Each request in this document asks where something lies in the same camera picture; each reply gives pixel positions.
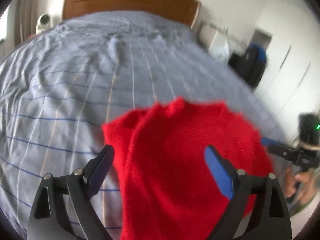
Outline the operator right hand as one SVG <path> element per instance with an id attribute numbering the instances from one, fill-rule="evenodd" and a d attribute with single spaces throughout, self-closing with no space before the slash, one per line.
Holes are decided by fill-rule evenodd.
<path id="1" fill-rule="evenodd" d="M 317 194 L 318 189 L 315 184 L 314 169 L 306 172 L 294 173 L 292 166 L 285 171 L 285 197 L 294 196 L 300 205 L 308 204 Z"/>

